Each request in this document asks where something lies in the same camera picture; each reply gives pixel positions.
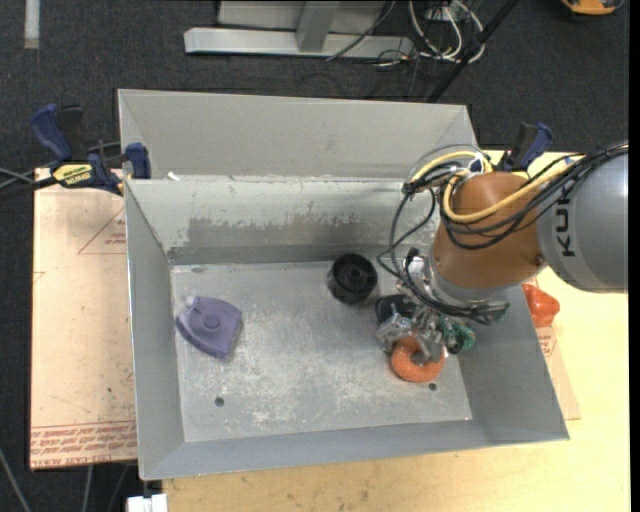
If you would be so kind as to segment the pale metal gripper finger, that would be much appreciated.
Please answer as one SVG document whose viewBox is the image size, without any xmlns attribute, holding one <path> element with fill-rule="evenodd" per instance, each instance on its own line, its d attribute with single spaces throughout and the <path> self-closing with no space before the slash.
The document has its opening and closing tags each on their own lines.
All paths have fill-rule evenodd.
<svg viewBox="0 0 640 512">
<path fill-rule="evenodd" d="M 416 328 L 414 335 L 425 357 L 433 363 L 439 363 L 445 351 L 442 332 L 439 328 L 434 326 Z"/>
<path fill-rule="evenodd" d="M 376 331 L 383 351 L 392 351 L 394 344 L 412 333 L 411 319 L 394 313 L 382 322 Z"/>
</svg>

